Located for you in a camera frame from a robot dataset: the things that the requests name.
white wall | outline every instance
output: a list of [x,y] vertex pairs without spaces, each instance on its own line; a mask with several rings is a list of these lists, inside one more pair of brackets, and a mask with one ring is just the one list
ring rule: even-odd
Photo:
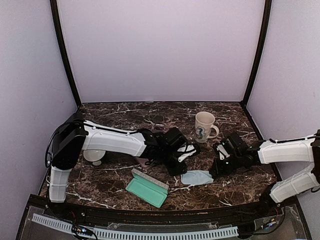
[[48,140],[75,110],[50,2],[0,1],[1,239],[15,239],[45,175]]
[[[320,129],[320,1],[276,0],[248,109],[265,139]],[[283,178],[304,163],[278,164]],[[320,193],[298,197],[313,239],[320,239]]]
[[264,2],[60,0],[81,100],[242,100]]

folded cloth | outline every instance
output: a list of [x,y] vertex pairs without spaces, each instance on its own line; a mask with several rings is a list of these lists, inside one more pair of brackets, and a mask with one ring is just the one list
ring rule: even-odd
[[192,170],[181,175],[181,182],[185,185],[202,185],[213,183],[214,180],[209,171]]

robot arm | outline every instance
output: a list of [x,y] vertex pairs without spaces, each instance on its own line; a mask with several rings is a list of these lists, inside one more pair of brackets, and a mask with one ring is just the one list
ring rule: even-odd
[[98,158],[108,151],[154,160],[164,164],[171,176],[186,173],[184,159],[200,152],[199,146],[188,144],[176,127],[166,133],[153,133],[148,129],[126,131],[83,120],[79,113],[73,114],[54,133],[49,145],[52,145],[49,198],[54,203],[65,201],[69,174],[81,150],[95,150]]
[[275,202],[320,186],[320,130],[314,135],[284,141],[263,140],[250,147],[234,132],[213,146],[219,154],[210,173],[214,177],[228,175],[237,168],[279,162],[309,162],[310,165],[293,176],[277,182],[269,197]]

white mug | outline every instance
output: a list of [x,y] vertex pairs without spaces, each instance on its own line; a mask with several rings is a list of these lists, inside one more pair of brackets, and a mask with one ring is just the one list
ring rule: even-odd
[[[207,111],[201,111],[195,115],[195,140],[198,143],[205,143],[208,139],[219,135],[219,128],[214,125],[215,120],[215,116]],[[210,136],[211,129],[215,130],[214,136]]]

brown marble surface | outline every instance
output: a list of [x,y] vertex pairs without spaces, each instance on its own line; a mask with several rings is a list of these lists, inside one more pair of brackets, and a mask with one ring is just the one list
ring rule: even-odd
[[[208,170],[216,157],[213,143],[233,131],[237,131],[248,144],[257,140],[246,115],[236,102],[89,103],[81,106],[79,111],[86,120],[123,130],[148,128],[156,132],[178,127],[190,141],[194,136],[196,113],[208,111],[214,114],[220,134],[200,144],[199,155],[186,159],[188,170]],[[126,191],[126,186],[133,179],[132,168],[170,186],[161,208]],[[263,165],[254,166],[251,171],[240,168],[236,174],[217,178],[214,183],[187,186],[181,183],[180,176],[171,177],[163,165],[144,170],[132,156],[109,152],[107,161],[100,166],[92,166],[80,156],[69,177],[66,200],[80,205],[121,210],[204,210],[258,201],[265,187],[275,181],[271,167]],[[45,183],[40,195],[44,197],[46,191]]]

